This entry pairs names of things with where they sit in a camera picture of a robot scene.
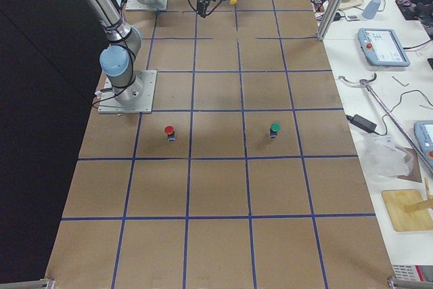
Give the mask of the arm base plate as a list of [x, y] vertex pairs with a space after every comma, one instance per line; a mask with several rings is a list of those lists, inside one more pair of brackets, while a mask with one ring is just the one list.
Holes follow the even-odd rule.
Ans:
[[125, 89], [116, 89], [120, 95], [112, 98], [112, 85], [108, 77], [104, 87], [109, 91], [103, 92], [101, 102], [97, 104], [100, 114], [151, 114], [156, 88], [156, 70], [135, 70], [134, 83]]
[[125, 9], [129, 12], [165, 12], [168, 0], [127, 0]]

